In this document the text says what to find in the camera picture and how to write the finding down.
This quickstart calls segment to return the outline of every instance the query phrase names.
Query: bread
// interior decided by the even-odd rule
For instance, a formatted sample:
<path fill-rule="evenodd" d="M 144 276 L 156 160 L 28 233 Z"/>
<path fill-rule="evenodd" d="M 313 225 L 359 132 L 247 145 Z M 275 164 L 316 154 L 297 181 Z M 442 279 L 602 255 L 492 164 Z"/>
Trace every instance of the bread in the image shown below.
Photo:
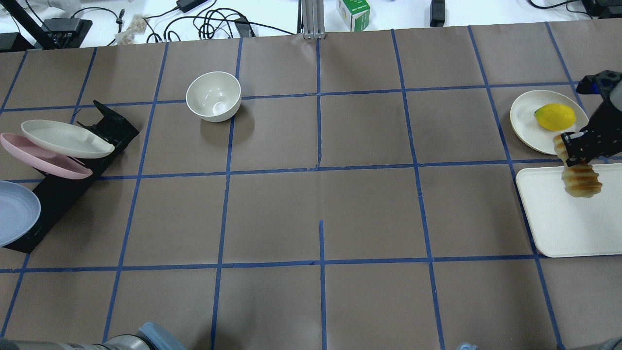
<path fill-rule="evenodd" d="M 566 186 L 566 192 L 573 197 L 589 198 L 600 192 L 603 184 L 598 182 L 598 174 L 591 165 L 581 162 L 569 168 L 566 165 L 568 160 L 568 152 L 562 141 L 561 135 L 557 135 L 553 139 L 555 143 L 555 153 L 559 159 L 564 162 L 564 171 L 562 172 L 562 180 Z"/>

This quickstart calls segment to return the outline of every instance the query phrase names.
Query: white bowl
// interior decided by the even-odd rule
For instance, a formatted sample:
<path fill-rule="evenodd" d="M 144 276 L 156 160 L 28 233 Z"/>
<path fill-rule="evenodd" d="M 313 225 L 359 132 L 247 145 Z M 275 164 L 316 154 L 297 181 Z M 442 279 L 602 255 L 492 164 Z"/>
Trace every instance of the white bowl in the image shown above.
<path fill-rule="evenodd" d="M 196 78 L 186 91 L 186 105 L 206 121 L 231 118 L 242 102 L 238 79 L 227 72 L 209 72 Z"/>
<path fill-rule="evenodd" d="M 566 130 L 549 131 L 541 127 L 534 116 L 536 110 L 549 103 L 560 103 L 572 108 L 577 121 Z M 533 90 L 518 96 L 509 111 L 512 129 L 519 139 L 529 147 L 545 154 L 555 154 L 553 138 L 561 133 L 576 133 L 587 125 L 589 119 L 585 112 L 573 100 L 561 93 L 548 90 Z"/>

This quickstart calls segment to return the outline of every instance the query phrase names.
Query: black pole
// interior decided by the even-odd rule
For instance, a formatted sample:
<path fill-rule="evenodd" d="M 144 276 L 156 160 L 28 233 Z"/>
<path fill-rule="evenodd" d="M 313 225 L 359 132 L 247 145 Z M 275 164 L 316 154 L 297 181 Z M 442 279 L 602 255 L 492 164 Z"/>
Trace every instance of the black pole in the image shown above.
<path fill-rule="evenodd" d="M 0 0 L 0 4 L 17 19 L 24 29 L 43 47 L 44 50 L 58 49 L 58 45 L 47 36 L 43 29 L 24 11 L 16 0 Z"/>

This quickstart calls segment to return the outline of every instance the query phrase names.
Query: light blue plate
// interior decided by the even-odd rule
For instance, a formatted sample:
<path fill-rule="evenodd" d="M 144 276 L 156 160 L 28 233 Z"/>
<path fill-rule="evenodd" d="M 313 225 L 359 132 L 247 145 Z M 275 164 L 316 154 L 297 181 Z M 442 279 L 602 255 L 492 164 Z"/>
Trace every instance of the light blue plate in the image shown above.
<path fill-rule="evenodd" d="M 39 198 L 31 190 L 0 181 L 0 246 L 22 237 L 41 214 Z"/>

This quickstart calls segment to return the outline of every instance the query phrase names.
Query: plate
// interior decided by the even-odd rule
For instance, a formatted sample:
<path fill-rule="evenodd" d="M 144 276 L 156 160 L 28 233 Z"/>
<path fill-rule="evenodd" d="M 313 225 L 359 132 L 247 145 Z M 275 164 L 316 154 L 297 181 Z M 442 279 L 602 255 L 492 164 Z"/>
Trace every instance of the plate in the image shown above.
<path fill-rule="evenodd" d="M 43 149 L 22 135 L 1 133 L 0 144 L 11 156 L 52 175 L 79 180 L 93 174 L 91 169 L 83 167 L 67 156 Z"/>
<path fill-rule="evenodd" d="M 114 151 L 114 146 L 79 126 L 52 120 L 27 120 L 22 132 L 37 146 L 77 158 L 102 158 Z"/>
<path fill-rule="evenodd" d="M 22 237 L 41 214 L 39 198 L 29 189 L 0 181 L 0 246 Z"/>
<path fill-rule="evenodd" d="M 567 105 L 575 112 L 577 121 L 566 130 L 549 131 L 538 124 L 534 113 L 549 103 Z M 546 154 L 555 154 L 553 138 L 561 133 L 577 132 L 587 125 L 589 119 L 585 112 L 573 100 L 561 93 L 548 90 L 533 90 L 523 93 L 512 103 L 509 111 L 512 129 L 519 139 L 529 147 Z"/>
<path fill-rule="evenodd" d="M 591 198 L 565 191 L 563 166 L 518 172 L 534 242 L 548 257 L 622 254 L 622 164 L 595 164 L 603 188 Z"/>

